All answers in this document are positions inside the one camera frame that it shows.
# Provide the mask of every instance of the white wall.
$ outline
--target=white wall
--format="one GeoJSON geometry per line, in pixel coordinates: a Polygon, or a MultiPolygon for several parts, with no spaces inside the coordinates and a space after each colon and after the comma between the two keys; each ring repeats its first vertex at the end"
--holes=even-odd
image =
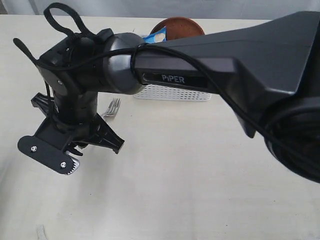
{"type": "Polygon", "coordinates": [[[275,19],[301,10],[320,11],[319,0],[2,0],[9,14],[42,14],[63,2],[83,16],[199,19],[275,19]]]}

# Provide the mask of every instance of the blue packet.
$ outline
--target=blue packet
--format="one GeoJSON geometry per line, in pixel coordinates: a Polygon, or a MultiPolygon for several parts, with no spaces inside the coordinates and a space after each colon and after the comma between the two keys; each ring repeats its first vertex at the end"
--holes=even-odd
{"type": "Polygon", "coordinates": [[[143,39],[148,44],[165,42],[165,41],[167,41],[166,33],[167,33],[167,29],[166,29],[166,27],[164,27],[161,30],[150,34],[149,36],[145,36],[143,39]]]}

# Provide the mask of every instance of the piper logo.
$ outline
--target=piper logo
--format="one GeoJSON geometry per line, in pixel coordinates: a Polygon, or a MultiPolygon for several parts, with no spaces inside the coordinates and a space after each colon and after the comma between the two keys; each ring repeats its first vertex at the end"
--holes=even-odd
{"type": "Polygon", "coordinates": [[[183,76],[175,76],[175,75],[164,75],[162,74],[162,80],[165,82],[175,82],[175,83],[180,83],[184,84],[185,83],[185,78],[183,76]]]}

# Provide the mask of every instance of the table surface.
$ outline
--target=table surface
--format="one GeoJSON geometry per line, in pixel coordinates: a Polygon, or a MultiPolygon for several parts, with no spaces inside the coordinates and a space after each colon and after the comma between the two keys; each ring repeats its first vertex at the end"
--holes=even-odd
{"type": "MultiPolygon", "coordinates": [[[[147,34],[161,19],[84,17],[93,32],[147,34]]],[[[196,20],[209,33],[261,20],[196,20]]],[[[58,22],[75,29],[68,17],[58,22]]],[[[283,167],[263,139],[245,136],[230,108],[121,95],[110,126],[118,155],[89,146],[64,176],[21,154],[17,142],[44,119],[30,99],[42,77],[18,50],[38,57],[64,35],[43,16],[0,15],[0,240],[304,240],[320,236],[320,186],[283,167]]],[[[116,97],[99,94],[101,113],[116,97]]]]}

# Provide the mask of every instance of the table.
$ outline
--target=table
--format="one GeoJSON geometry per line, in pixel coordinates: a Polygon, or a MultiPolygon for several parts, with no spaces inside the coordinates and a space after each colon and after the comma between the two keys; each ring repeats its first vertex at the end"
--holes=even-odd
{"type": "MultiPolygon", "coordinates": [[[[65,16],[57,18],[75,30],[65,16]]],[[[147,34],[161,19],[84,17],[90,30],[147,34]]],[[[204,20],[209,33],[262,20],[204,20]]],[[[44,119],[30,99],[42,77],[12,43],[38,57],[64,35],[43,16],[0,15],[0,240],[270,240],[320,236],[320,185],[283,167],[263,139],[243,133],[219,96],[167,102],[121,95],[110,126],[119,155],[89,146],[64,176],[21,154],[17,142],[44,119]]],[[[98,111],[115,95],[99,94],[98,111]]]]}

